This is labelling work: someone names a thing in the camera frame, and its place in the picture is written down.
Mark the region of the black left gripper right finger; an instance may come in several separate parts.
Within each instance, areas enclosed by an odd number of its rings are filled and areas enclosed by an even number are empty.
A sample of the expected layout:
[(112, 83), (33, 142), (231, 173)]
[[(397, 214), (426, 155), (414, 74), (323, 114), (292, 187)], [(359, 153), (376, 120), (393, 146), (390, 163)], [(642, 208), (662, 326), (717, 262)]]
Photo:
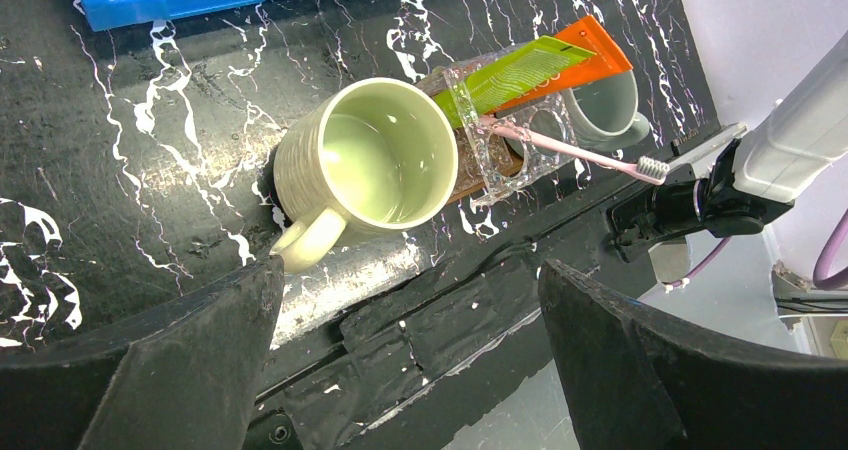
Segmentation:
[(727, 336), (556, 260), (538, 288), (583, 449), (843, 449), (847, 365)]

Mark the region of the green toothpaste tube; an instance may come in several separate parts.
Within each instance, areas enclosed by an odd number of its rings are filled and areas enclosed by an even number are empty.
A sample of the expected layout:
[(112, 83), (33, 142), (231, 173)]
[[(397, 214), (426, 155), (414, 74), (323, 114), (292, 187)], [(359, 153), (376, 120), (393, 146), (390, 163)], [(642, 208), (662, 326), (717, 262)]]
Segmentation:
[(433, 97), (453, 127), (462, 117), (481, 116), (519, 98), (562, 71), (591, 57), (591, 50), (542, 36), (497, 58)]

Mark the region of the clear plastic holder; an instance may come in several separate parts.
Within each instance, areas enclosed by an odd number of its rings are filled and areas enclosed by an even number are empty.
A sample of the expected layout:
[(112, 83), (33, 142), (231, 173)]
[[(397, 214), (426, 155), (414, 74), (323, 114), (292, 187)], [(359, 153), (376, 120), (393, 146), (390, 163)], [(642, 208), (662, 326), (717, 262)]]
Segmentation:
[[(437, 66), (415, 86), (430, 97), (446, 91), (450, 86), (472, 72), (516, 50), (515, 45), (455, 62), (447, 67)], [(506, 111), (499, 118), (503, 124), (512, 124), (545, 135), (551, 139), (576, 145), (564, 97), (552, 93), (542, 99)], [(528, 187), (544, 176), (549, 176), (575, 158), (554, 152), (521, 139), (505, 138), (492, 133), (476, 121), (466, 119), (454, 130), (459, 167), (451, 203), (477, 191), (483, 194), (472, 197), (474, 208), (491, 206), (515, 192)]]

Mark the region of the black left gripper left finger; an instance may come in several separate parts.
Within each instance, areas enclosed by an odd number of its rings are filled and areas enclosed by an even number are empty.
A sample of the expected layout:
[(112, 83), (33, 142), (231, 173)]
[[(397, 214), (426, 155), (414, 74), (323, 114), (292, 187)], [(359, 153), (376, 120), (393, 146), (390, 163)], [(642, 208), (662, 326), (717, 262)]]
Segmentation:
[(5, 449), (238, 449), (284, 289), (263, 257), (131, 318), (1, 360)]

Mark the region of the light green ceramic mug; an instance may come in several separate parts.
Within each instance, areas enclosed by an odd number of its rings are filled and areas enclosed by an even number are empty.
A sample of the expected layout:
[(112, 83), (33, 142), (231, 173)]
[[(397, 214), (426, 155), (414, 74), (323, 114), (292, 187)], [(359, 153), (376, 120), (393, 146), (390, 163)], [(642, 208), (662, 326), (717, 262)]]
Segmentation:
[(337, 245), (417, 227), (447, 203), (458, 167), (453, 128), (422, 90), (383, 77), (350, 84), (276, 149), (273, 183), (292, 224), (271, 252), (297, 274)]

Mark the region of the orange toothpaste tube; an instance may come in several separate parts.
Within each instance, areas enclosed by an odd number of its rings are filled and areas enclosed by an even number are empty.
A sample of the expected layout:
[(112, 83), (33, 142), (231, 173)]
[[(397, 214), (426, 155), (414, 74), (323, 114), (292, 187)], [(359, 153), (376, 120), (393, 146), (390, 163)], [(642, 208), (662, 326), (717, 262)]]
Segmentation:
[(633, 69), (633, 65), (613, 38), (593, 15), (587, 15), (555, 35), (555, 38), (594, 53), (532, 90), (490, 111), (490, 114), (542, 98), (567, 88), (582, 86)]

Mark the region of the grey ceramic mug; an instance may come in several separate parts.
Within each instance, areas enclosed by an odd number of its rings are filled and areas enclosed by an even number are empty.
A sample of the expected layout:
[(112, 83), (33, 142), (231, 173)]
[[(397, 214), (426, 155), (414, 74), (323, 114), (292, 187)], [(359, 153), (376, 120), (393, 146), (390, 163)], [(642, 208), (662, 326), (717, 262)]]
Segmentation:
[(652, 130), (638, 112), (638, 87), (631, 71), (567, 88), (560, 95), (565, 112), (536, 113), (532, 131), (587, 150), (613, 152), (639, 143)]

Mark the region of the oval wooden tray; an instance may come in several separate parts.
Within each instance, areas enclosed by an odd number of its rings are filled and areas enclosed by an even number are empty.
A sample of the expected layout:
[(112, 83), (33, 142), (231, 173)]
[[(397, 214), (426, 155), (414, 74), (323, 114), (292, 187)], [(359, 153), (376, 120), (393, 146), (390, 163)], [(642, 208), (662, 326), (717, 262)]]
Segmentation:
[[(415, 83), (415, 86), (430, 97), (434, 97), (445, 90), (449, 91), (449, 84), (445, 80), (444, 71), (444, 66), (436, 66), (426, 77)], [(459, 167), (455, 186), (448, 203), (458, 203), (462, 198), (486, 188), (477, 159), (475, 143), (466, 134), (465, 125), (461, 124), (455, 128), (453, 133), (457, 142)], [(524, 158), (510, 146), (511, 143), (515, 143), (515, 140), (505, 139), (494, 134), (488, 135), (489, 161), (493, 168), (506, 178), (518, 175), (524, 166)]]

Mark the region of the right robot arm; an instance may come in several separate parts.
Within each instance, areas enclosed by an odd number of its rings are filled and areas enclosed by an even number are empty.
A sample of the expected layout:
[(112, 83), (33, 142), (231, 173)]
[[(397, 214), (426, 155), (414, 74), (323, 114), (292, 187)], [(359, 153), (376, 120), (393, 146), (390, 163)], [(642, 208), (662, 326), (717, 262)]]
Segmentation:
[(612, 242), (634, 261), (656, 244), (706, 230), (753, 235), (847, 152), (847, 39), (841, 37), (752, 131), (722, 150), (708, 177), (649, 185), (608, 211)]

